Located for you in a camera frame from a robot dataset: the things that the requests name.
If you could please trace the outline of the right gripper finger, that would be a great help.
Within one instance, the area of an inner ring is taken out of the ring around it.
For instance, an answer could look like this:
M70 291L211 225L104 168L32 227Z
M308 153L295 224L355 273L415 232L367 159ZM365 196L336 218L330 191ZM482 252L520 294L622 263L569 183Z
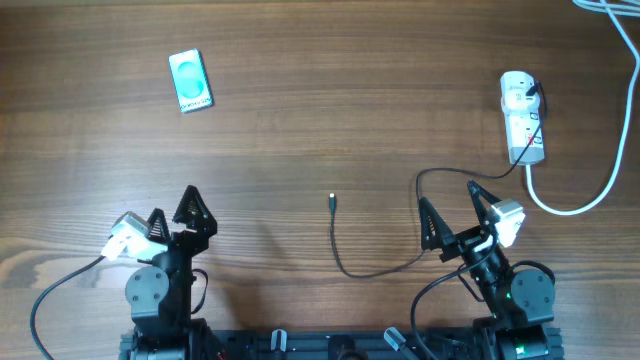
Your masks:
M469 180L467 182L467 189L480 225L483 227L489 226L493 218L489 209L484 205L484 202L489 206L492 206L493 204L498 203L500 199L488 192L474 180Z
M421 248L434 250L449 246L454 240L454 233L426 197L419 199L418 210Z

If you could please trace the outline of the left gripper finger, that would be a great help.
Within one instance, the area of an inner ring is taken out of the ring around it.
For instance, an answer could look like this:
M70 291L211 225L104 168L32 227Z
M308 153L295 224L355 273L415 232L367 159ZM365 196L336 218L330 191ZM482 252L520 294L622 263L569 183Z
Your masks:
M163 210L155 208L147 219L147 223L149 224L149 233L147 238L150 241L159 244L167 244L171 240L171 235Z
M198 189L188 185L183 193L172 222L183 224L201 234L216 234L217 221L209 211Z

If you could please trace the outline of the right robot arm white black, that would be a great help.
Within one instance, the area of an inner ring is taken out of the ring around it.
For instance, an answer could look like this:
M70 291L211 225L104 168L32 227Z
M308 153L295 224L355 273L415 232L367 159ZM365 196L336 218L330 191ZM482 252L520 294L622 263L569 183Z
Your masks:
M424 196L418 198L421 247L439 250L446 263L459 258L461 265L426 285L414 298L410 322L416 349L428 359L461 354L466 359L551 359L559 331L546 325L554 320L556 277L536 261L511 264L503 250L515 242L525 219L516 201L502 200L477 182L467 182L478 224L455 233ZM453 336L436 337L419 329L419 301L437 286L468 274L476 288L470 293L485 304L490 315L473 321L469 328L455 329Z

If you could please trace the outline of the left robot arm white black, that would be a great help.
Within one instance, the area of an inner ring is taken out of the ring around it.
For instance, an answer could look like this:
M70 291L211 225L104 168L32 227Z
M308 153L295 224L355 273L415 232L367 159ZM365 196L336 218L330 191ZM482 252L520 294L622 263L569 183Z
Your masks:
M185 229L171 232L158 208L146 220L128 212L112 228L114 236L124 237L125 253L144 265L126 283L134 329L121 337L119 358L226 359L225 346L207 322L192 317L204 302L192 305L191 287L197 274L206 274L192 267L192 259L208 249L217 221L193 185L186 187L172 221Z

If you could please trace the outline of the white power strip socket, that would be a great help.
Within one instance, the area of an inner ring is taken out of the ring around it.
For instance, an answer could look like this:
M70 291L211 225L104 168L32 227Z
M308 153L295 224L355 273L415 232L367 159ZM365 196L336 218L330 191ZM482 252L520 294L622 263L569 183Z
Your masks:
M541 162L545 155L539 128L539 85L526 72L507 71L500 78L500 89L510 163L526 166Z

